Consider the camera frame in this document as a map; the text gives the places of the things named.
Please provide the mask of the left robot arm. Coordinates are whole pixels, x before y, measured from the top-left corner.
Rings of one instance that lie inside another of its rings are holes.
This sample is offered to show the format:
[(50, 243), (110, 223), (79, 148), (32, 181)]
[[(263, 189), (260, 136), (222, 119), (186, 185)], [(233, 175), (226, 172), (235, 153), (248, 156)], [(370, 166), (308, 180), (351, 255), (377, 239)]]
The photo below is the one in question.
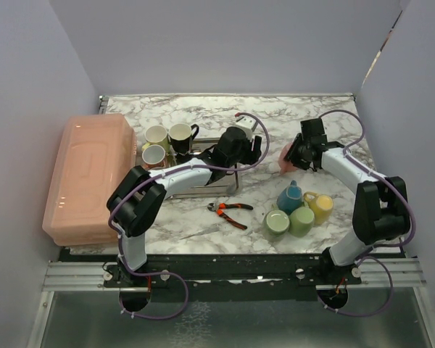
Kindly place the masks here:
[(248, 139), (235, 126), (227, 128), (216, 145), (186, 161), (162, 170), (135, 166), (107, 201), (108, 226), (117, 232), (120, 277), (130, 286), (141, 284), (146, 275), (145, 233), (153, 225), (162, 203), (184, 191), (208, 186), (227, 173), (253, 168), (260, 161), (261, 136)]

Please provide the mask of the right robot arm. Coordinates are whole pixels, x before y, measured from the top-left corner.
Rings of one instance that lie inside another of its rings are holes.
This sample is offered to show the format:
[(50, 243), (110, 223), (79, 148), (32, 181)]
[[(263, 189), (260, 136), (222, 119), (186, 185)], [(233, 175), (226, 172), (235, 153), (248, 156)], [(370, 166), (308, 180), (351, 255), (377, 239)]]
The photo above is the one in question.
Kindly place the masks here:
[(353, 265), (384, 241), (415, 234), (415, 217), (407, 202), (406, 184), (399, 176), (386, 177), (356, 160), (347, 146), (329, 141), (321, 118), (301, 122), (284, 159), (303, 170), (322, 169), (337, 177), (353, 194), (352, 231), (325, 249), (318, 274), (326, 283), (344, 276)]

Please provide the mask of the black glossy mug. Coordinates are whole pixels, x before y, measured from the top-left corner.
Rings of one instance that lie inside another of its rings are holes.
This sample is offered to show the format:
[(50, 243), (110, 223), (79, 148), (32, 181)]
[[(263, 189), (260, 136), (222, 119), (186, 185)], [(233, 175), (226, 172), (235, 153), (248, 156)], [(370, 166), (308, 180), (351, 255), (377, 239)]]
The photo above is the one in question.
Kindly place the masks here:
[(199, 132), (197, 124), (177, 123), (170, 128), (170, 144), (177, 162), (183, 162), (190, 155), (193, 140)]

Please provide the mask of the light pink mug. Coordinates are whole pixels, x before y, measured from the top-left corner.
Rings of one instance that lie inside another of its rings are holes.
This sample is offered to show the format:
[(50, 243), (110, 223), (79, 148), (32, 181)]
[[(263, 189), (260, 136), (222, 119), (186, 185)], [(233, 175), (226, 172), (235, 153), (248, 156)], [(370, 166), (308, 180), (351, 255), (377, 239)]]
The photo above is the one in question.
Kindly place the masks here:
[(298, 170), (298, 168), (293, 166), (290, 161), (285, 160), (285, 157), (288, 154), (291, 145), (292, 143), (285, 145), (285, 147), (282, 148), (281, 153), (279, 154), (278, 166), (280, 167), (279, 173), (281, 175), (284, 175), (286, 173), (292, 173)]

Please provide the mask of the salmon pink mug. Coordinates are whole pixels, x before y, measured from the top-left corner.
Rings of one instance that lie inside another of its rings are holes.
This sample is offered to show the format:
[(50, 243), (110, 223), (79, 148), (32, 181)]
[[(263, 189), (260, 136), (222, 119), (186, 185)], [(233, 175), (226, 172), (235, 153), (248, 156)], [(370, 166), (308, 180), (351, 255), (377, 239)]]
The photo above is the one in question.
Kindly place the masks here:
[(166, 152), (160, 145), (153, 144), (145, 148), (141, 158), (143, 161), (142, 167), (146, 170), (167, 167)]

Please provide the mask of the yellow-green faceted mug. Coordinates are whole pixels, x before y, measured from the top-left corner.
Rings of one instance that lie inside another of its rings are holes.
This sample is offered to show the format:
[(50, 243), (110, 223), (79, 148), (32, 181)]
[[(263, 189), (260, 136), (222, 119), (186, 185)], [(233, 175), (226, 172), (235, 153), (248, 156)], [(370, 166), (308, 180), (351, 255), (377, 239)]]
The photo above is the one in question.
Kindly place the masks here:
[(144, 132), (145, 144), (142, 146), (144, 151), (151, 145), (161, 146), (166, 153), (170, 152), (170, 144), (167, 129), (163, 125), (153, 125)]

